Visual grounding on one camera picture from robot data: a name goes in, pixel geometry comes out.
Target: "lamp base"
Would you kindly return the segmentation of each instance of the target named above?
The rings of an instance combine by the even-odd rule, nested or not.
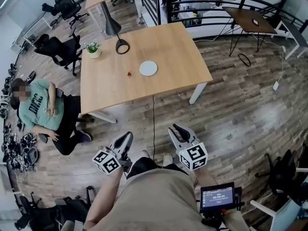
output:
[[[118,51],[119,48],[120,48],[121,46],[123,46],[123,45],[126,45],[126,46],[128,47],[127,50],[126,50],[125,52],[119,52],[119,51]],[[116,42],[115,47],[116,47],[116,48],[115,48],[116,53],[118,53],[118,54],[120,54],[120,55],[125,54],[125,53],[128,52],[129,49],[130,49],[129,44],[128,44],[124,39],[121,39],[121,38]]]

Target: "green plant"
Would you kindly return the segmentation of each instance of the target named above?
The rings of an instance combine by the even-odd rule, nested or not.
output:
[[[97,51],[98,47],[100,46],[100,44],[96,41],[90,43],[90,44],[86,44],[86,49],[89,53],[94,53]]]

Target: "black pants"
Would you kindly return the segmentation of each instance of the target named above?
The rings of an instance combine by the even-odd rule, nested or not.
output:
[[[76,127],[78,114],[81,112],[80,96],[64,96],[63,103],[63,118],[58,130],[56,130],[56,133],[59,134],[59,140],[52,142],[61,154],[70,155],[75,146],[81,142],[77,135],[71,137]]]
[[[152,159],[150,159],[148,157],[142,157],[132,166],[130,173],[127,175],[127,179],[132,177],[132,176],[139,175],[143,172],[146,172],[146,171],[149,171],[149,170],[152,170],[152,169],[156,169],[156,168],[165,168],[165,169],[176,170],[176,171],[180,171],[180,172],[188,175],[184,170],[180,169],[175,164],[169,164],[166,167],[160,167]]]

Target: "desk lamp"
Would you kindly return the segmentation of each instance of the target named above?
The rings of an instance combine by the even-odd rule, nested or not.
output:
[[[119,40],[116,42],[116,45],[115,45],[116,53],[120,55],[125,54],[126,52],[129,51],[130,46],[124,39],[121,39],[118,35],[119,31],[121,30],[121,25],[111,17],[109,10],[107,8],[106,2],[102,2],[101,7],[106,17],[106,34],[110,36],[117,35],[117,38]],[[119,52],[118,51],[119,48],[123,45],[126,45],[128,47],[127,50],[125,52]]]

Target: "lamp shade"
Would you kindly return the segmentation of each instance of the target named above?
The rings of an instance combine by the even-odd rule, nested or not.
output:
[[[106,2],[102,2],[101,7],[106,18],[106,34],[110,36],[118,34],[121,31],[121,25],[111,17]]]

